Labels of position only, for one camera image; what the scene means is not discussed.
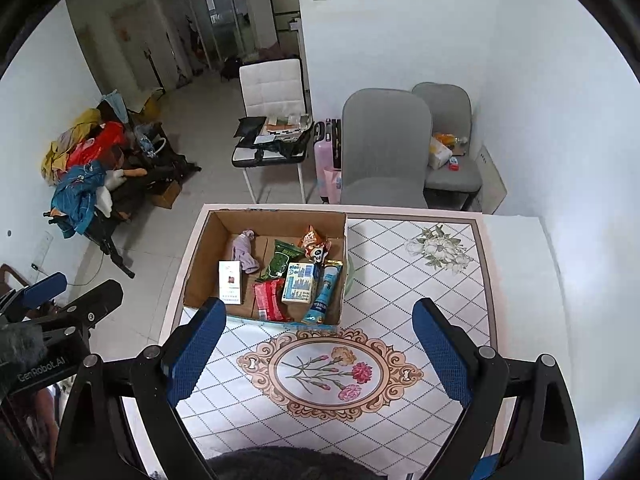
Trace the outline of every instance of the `green package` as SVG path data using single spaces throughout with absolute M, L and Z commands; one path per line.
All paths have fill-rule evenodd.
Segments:
M 266 282 L 282 278 L 287 273 L 289 262 L 293 262 L 305 255 L 305 251 L 295 245 L 276 240 L 276 248 L 269 266 L 263 270 L 256 282 Z

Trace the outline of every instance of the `pink bag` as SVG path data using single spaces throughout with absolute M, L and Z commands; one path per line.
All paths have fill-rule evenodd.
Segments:
M 318 191 L 321 198 L 327 198 L 327 188 L 324 180 L 324 170 L 332 170 L 334 167 L 334 150 L 331 137 L 324 136 L 314 144 L 314 155 L 316 156 L 316 177 L 318 178 Z
M 329 204 L 339 204 L 340 195 L 342 194 L 342 171 L 341 170 L 324 170 L 324 180 L 326 183 L 326 192 L 329 197 Z

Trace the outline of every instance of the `yellow clothing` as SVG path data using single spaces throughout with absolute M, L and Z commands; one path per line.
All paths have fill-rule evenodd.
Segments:
M 89 108 L 74 121 L 74 125 L 71 128 L 51 143 L 40 167 L 43 179 L 50 186 L 55 186 L 58 182 L 56 172 L 66 170 L 66 160 L 69 153 L 98 124 L 100 124 L 100 111 L 96 108 Z

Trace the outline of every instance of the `chair seat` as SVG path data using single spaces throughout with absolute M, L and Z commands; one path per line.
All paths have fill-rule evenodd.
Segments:
M 422 187 L 399 178 L 362 178 L 342 190 L 340 202 L 347 205 L 379 205 L 426 209 Z
M 478 165 L 468 155 L 457 156 L 460 169 L 451 171 L 445 164 L 439 170 L 427 168 L 424 187 L 442 191 L 457 191 L 460 193 L 475 193 L 482 186 L 482 177 Z

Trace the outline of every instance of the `silver bolt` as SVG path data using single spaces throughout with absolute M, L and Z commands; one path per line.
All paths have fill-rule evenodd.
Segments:
M 97 362 L 98 362 L 98 356 L 95 354 L 89 354 L 87 357 L 84 358 L 84 361 L 82 361 L 82 364 L 87 368 L 91 368 Z
M 158 345 L 151 345 L 145 348 L 142 355 L 147 359 L 153 359 L 160 355 L 160 347 Z
M 549 354 L 542 354 L 540 360 L 543 365 L 548 366 L 549 368 L 556 366 L 556 360 Z
M 495 357 L 495 350 L 490 346 L 481 346 L 478 349 L 478 353 L 485 359 L 493 359 Z

